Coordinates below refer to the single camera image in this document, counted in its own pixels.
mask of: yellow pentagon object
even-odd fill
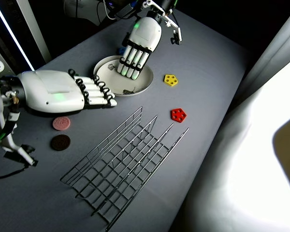
[[[164,83],[166,83],[169,86],[175,86],[178,84],[178,79],[176,78],[175,75],[172,74],[166,74],[164,76]]]

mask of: table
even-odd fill
[[[186,112],[185,121],[176,123],[171,135],[165,137],[167,146],[187,127],[190,130],[111,231],[169,229],[249,62],[244,48],[189,16],[176,13],[183,44],[171,45],[172,29],[162,26],[160,44],[147,63],[154,73],[150,88],[137,96],[116,98],[115,108],[83,110],[70,116],[71,127],[63,132],[71,138],[67,150],[57,152],[49,146],[52,137],[61,134],[51,127],[52,118],[21,112],[14,140],[35,147],[31,155],[39,163],[0,180],[0,231],[99,231],[94,217],[90,217],[90,207],[75,199],[75,192],[59,179],[140,106],[143,123],[159,115],[152,131],[156,136],[173,122],[171,109],[183,108]],[[131,24],[132,20],[116,22],[41,69],[67,72],[73,68],[89,76],[99,60],[115,55]],[[164,84],[166,73],[175,74],[179,84]],[[0,175],[22,167],[2,158],[3,154],[0,148]]]

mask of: wire grid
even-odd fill
[[[106,231],[187,132],[168,149],[161,141],[173,124],[155,138],[157,117],[142,127],[140,107],[61,178],[107,222]]]

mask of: white robotic hand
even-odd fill
[[[161,26],[155,19],[144,17],[138,20],[127,39],[127,48],[120,58],[117,71],[123,76],[137,79],[160,38]]]

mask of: red toy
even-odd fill
[[[181,108],[171,110],[171,119],[176,122],[183,122],[186,117],[186,113]]]

